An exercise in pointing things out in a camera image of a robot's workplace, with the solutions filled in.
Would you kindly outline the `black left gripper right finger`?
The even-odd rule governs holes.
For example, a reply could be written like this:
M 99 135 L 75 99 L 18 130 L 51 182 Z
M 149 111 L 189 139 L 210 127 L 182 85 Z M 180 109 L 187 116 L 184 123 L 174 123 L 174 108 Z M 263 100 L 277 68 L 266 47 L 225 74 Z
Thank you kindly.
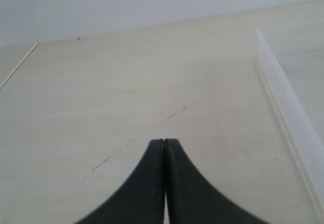
M 214 188 L 179 140 L 165 139 L 165 192 L 170 223 L 264 223 Z

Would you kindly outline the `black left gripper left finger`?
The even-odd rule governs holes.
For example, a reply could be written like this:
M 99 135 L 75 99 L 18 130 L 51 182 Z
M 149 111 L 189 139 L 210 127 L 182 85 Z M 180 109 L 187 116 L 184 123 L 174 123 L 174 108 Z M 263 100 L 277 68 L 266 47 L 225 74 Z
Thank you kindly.
M 155 139 L 121 187 L 78 223 L 163 223 L 164 187 L 164 141 Z

